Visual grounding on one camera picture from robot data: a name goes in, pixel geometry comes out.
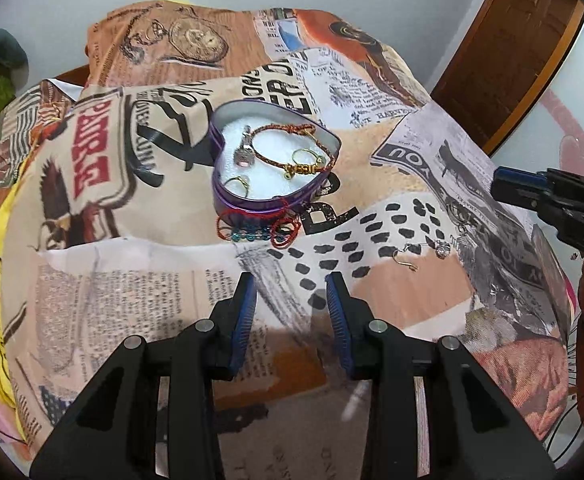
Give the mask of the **purple heart-shaped tin box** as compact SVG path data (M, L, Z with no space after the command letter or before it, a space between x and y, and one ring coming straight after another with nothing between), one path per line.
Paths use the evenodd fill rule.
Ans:
M256 159L252 167L240 168L233 152L246 125ZM327 182L342 148L339 137L317 122L253 100L220 105L209 118L208 140L215 209L258 217L304 209Z

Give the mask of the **silver pendant charm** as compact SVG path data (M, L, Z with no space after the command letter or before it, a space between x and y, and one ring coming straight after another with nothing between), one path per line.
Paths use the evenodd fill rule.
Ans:
M252 128L246 125L243 128L239 146L233 152L233 163L240 168L249 168L255 164L255 152L252 147Z

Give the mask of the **white wardrobe door with hearts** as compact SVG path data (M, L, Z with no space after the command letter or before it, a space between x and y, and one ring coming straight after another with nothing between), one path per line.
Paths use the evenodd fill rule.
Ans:
M550 84L492 159L497 166L584 176L584 24Z

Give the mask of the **silver crystal earring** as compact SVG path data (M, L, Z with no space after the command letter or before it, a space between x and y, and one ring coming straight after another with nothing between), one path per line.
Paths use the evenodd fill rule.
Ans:
M429 248L433 250L438 259L445 260L458 252L459 243L455 237L452 237L451 240L433 240L429 244Z

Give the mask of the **silver hook earring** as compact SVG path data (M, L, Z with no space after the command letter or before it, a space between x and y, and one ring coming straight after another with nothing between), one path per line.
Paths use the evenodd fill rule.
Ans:
M418 261L421 257L421 246L414 244L406 244L403 247L397 247L392 253L392 260L408 269L411 272L417 272L419 270Z

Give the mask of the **brown wooden door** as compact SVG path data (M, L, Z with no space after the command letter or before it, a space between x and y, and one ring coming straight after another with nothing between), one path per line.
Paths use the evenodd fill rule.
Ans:
M484 0L434 100L493 153L549 84L583 21L580 0Z

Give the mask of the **newspaper print bed quilt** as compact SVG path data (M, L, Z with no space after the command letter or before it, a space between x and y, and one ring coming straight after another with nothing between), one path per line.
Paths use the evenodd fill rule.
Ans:
M109 12L89 76L22 164L1 311L32 452L124 337L175 336L241 272L258 299L245 362L214 386L231 479L354 479L370 387L339 366L324 279L343 274L408 335L455 334L538 438L568 400L565 322L531 221L490 197L493 165L395 50L317 10L168 0ZM302 210L215 209L208 122L231 101L293 110L342 141ZM458 240L445 260L429 244ZM419 270L392 260L421 246Z

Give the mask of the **striped patchwork blanket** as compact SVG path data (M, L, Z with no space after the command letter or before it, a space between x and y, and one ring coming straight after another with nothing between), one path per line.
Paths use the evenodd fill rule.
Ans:
M42 129L62 119L80 92L71 84L45 79L0 111L0 206Z

